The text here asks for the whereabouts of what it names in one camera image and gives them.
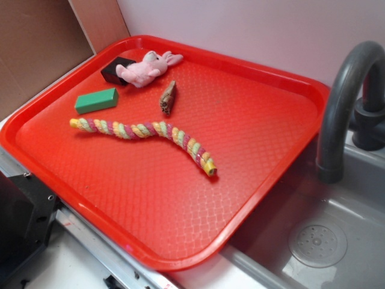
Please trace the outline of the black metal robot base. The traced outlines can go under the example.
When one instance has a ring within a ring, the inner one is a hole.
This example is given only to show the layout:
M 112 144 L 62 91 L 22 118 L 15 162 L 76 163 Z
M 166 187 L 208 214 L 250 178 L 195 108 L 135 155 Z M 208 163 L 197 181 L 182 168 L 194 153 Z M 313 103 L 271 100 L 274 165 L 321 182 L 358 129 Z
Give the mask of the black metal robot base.
M 34 175 L 1 174 L 1 281 L 45 250 L 56 194 Z

